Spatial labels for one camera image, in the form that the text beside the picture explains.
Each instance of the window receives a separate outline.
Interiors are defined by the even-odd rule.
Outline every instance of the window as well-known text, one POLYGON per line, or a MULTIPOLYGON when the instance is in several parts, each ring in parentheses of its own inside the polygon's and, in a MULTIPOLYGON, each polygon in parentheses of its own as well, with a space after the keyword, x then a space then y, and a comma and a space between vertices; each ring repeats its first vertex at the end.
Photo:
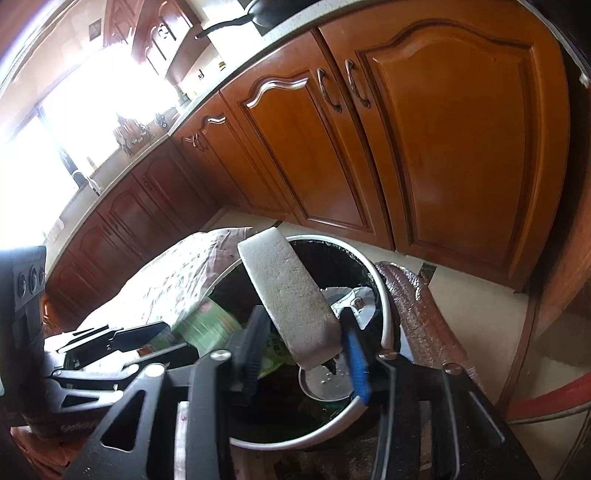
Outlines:
POLYGON ((37 117, 0 156, 0 249, 41 245, 78 185, 37 117))
POLYGON ((32 120, 0 145, 0 249, 43 243, 79 185, 118 148, 117 115, 149 124, 177 92, 129 46, 96 53, 41 102, 32 120))
POLYGON ((174 88, 149 63, 136 64, 128 45, 96 53, 41 103, 48 126, 78 168, 92 174, 119 145, 117 115, 149 124, 176 102, 174 88))

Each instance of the frying pan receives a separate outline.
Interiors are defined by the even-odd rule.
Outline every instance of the frying pan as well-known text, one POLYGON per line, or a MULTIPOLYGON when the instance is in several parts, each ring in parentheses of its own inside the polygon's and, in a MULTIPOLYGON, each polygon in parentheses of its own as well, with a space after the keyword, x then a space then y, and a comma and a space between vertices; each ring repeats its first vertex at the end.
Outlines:
POLYGON ((252 0, 246 7, 246 15, 220 22, 199 32, 195 38, 203 38, 214 30, 233 25, 244 25, 248 22, 254 22, 261 27, 273 28, 281 22, 287 20, 292 15, 318 0, 252 0))

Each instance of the bolt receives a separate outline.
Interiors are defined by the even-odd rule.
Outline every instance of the bolt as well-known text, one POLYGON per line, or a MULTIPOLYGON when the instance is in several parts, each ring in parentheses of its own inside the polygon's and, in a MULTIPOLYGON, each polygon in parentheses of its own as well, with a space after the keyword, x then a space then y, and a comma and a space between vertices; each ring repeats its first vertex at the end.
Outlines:
POLYGON ((216 362, 223 362, 224 360, 228 360, 231 356, 232 354, 228 350, 216 350, 210 355, 211 359, 216 362))
POLYGON ((455 363, 444 364, 443 369, 449 375, 459 375, 464 371, 461 365, 455 363))
POLYGON ((382 360, 396 360, 398 354, 394 350, 384 349, 378 354, 382 360))

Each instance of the cabinet door panel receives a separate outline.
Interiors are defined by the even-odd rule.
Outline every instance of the cabinet door panel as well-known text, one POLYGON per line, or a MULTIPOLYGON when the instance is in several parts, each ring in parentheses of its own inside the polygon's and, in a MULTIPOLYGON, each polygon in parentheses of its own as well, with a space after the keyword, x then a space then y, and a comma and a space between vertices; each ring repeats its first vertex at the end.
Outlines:
POLYGON ((320 31, 369 101, 355 105, 397 249, 521 288, 569 141, 564 67, 545 26, 513 2, 413 0, 320 31))
POLYGON ((173 0, 163 2, 158 9, 158 15, 160 21, 170 29, 170 32, 167 32, 166 29, 162 29, 162 35, 170 35, 171 37, 174 37, 174 41, 177 44, 180 44, 192 25, 183 14, 183 11, 178 7, 177 3, 173 0))
POLYGON ((68 250, 106 287, 112 297, 141 267, 140 258, 127 247, 98 213, 88 217, 68 250))
POLYGON ((243 72, 222 95, 302 225, 389 248, 373 159, 342 87, 307 33, 243 72))
POLYGON ((47 292, 50 298, 57 298, 72 314, 72 323, 65 326, 65 331, 77 328, 89 313, 109 299, 105 286, 98 284, 67 250, 47 280, 47 292))
POLYGON ((197 232, 217 211, 209 193, 169 143, 154 150, 132 173, 183 235, 197 232))
POLYGON ((144 264, 182 238, 132 175, 109 193, 99 213, 144 264))
POLYGON ((191 120, 199 134, 198 147, 211 163, 227 171, 248 202, 249 213, 283 219, 287 210, 281 194, 220 94, 200 107, 191 120))
POLYGON ((187 124, 173 134, 177 146, 183 152, 191 169, 200 179, 203 179, 208 191, 218 204, 230 208, 248 208, 245 196, 228 171, 220 162, 212 161, 200 149, 196 140, 195 123, 196 116, 193 115, 187 124))

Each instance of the metal drawer handle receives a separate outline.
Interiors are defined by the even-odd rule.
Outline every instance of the metal drawer handle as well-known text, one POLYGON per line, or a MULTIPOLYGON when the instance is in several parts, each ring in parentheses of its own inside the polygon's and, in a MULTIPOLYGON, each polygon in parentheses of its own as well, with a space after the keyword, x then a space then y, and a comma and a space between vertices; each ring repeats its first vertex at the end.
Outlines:
POLYGON ((320 85, 320 93, 322 93, 322 97, 324 97, 326 103, 328 103, 335 112, 341 113, 343 109, 338 103, 333 103, 332 100, 330 100, 329 93, 326 91, 326 88, 324 88, 324 83, 322 83, 326 72, 323 69, 318 69, 316 70, 316 73, 318 74, 318 85, 320 85))
POLYGON ((371 106, 371 103, 369 102, 369 100, 366 100, 365 98, 361 97, 361 95, 359 94, 359 90, 357 89, 357 85, 355 84, 355 80, 353 79, 352 71, 354 69, 355 63, 353 63, 353 60, 346 59, 345 70, 347 70, 347 80, 349 81, 349 87, 351 88, 351 92, 353 92, 353 95, 355 95, 359 99, 359 103, 361 103, 362 106, 364 106, 365 108, 369 108, 371 106))
POLYGON ((205 152, 206 150, 209 150, 208 147, 207 147, 207 145, 202 145, 201 144, 201 135, 197 134, 196 135, 196 138, 197 138, 197 145, 199 146, 199 149, 202 152, 205 152))

